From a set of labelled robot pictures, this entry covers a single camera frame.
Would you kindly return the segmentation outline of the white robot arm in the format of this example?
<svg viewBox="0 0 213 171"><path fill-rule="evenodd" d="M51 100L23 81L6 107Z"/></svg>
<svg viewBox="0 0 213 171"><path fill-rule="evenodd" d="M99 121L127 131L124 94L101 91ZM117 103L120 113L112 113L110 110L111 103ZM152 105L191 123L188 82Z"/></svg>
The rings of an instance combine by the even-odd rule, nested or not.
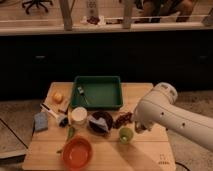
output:
<svg viewBox="0 0 213 171"><path fill-rule="evenodd" d="M177 97L176 89L169 83L153 87L134 109L131 120L135 131L150 131L158 123L213 152L213 118L176 107Z"/></svg>

